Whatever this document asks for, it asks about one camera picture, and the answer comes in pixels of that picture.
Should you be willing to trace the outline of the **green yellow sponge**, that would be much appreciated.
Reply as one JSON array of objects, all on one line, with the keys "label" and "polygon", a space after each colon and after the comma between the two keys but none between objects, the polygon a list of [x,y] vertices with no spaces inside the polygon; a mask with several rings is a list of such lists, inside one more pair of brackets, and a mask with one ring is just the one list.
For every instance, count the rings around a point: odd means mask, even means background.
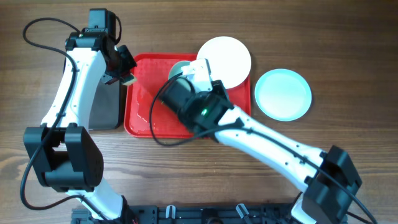
[{"label": "green yellow sponge", "polygon": [[129,86],[129,85],[132,85],[133,83],[135,83],[136,80],[137,80],[137,78],[132,73],[130,73],[128,75],[121,77],[121,84],[125,85],[125,86]]}]

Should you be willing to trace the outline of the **light blue plate front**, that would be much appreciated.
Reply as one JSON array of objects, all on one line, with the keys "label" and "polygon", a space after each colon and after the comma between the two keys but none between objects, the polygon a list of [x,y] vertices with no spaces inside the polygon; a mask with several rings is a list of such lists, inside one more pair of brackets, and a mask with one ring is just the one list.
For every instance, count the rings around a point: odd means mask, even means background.
[{"label": "light blue plate front", "polygon": [[170,80],[172,77],[182,73],[182,67],[187,66],[190,64],[190,61],[182,60],[175,63],[169,71],[168,79]]}]

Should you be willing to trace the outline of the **light blue plate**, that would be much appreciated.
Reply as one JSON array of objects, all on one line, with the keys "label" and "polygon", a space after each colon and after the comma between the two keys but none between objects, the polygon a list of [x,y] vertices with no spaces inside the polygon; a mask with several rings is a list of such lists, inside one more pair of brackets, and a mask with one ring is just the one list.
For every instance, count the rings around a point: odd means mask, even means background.
[{"label": "light blue plate", "polygon": [[300,74],[278,68],[258,79],[254,98],[259,109],[268,117],[278,121],[294,121],[310,109],[312,91]]},{"label": "light blue plate", "polygon": [[169,71],[168,79],[170,80],[172,77],[182,73],[182,67],[187,66],[190,64],[190,61],[182,60],[175,63]]}]

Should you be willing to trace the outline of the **white plate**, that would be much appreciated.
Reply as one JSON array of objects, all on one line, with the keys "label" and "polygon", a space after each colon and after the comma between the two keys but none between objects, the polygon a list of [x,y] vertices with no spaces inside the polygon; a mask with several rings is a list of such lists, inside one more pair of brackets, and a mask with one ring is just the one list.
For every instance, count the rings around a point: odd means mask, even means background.
[{"label": "white plate", "polygon": [[226,89],[242,84],[251,71],[251,55],[238,39],[219,36],[205,42],[197,53],[197,59],[207,59],[212,80],[221,80]]}]

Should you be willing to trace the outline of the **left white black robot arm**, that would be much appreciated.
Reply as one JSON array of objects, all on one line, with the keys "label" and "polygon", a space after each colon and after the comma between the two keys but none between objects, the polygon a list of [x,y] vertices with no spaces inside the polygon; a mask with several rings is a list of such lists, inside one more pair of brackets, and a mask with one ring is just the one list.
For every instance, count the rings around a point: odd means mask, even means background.
[{"label": "left white black robot arm", "polygon": [[30,161],[21,181],[22,203],[32,210],[48,209],[29,204],[26,179],[33,169],[39,183],[68,199],[78,199],[98,221],[135,223],[127,200],[103,178],[102,153],[89,135],[89,118],[98,83],[130,76],[136,63],[126,46],[108,28],[73,32],[65,43],[67,62],[51,108],[38,127],[25,130],[23,142]]}]

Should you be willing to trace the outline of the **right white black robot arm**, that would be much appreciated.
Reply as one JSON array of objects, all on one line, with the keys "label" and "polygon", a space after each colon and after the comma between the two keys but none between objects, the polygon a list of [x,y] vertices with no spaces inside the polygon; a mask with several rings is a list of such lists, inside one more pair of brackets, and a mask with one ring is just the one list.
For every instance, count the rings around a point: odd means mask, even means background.
[{"label": "right white black robot arm", "polygon": [[[312,92],[307,81],[288,69],[263,74],[255,87],[255,99],[263,112],[280,121],[301,117],[310,107]],[[341,223],[356,203],[362,180],[350,156],[339,147],[328,152],[301,144],[257,122],[240,107],[218,113],[215,138],[273,168],[301,192],[291,215],[300,223]]]}]

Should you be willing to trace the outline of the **black water tray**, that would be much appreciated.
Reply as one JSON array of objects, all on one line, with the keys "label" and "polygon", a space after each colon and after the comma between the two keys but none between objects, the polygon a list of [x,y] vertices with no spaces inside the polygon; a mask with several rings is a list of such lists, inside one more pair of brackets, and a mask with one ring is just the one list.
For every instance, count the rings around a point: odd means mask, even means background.
[{"label": "black water tray", "polygon": [[106,64],[102,57],[77,60],[78,76],[59,126],[76,123],[87,130],[114,129],[119,124],[119,82],[103,84]]}]

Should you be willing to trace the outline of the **red plastic tray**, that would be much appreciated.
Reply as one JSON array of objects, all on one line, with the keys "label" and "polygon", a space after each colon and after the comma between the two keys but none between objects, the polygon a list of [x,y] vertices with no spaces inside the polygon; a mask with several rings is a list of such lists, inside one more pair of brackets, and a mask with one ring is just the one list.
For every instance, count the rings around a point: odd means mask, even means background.
[{"label": "red plastic tray", "polygon": [[[172,66],[182,60],[193,61],[196,54],[142,53],[134,57],[132,69],[137,81],[127,88],[125,130],[136,138],[151,138],[150,105],[155,94],[167,81]],[[187,139],[192,134],[178,120],[174,112],[159,101],[152,112],[155,136],[162,139]]]}]

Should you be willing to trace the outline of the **black mounting rail base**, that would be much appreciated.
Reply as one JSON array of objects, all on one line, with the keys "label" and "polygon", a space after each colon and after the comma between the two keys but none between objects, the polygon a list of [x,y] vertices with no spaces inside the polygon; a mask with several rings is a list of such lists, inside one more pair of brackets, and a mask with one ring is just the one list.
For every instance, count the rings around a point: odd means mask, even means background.
[{"label": "black mounting rail base", "polygon": [[143,224],[195,224],[195,223],[297,223],[290,215],[289,203],[272,203],[257,206],[167,207],[132,206],[134,223]]}]

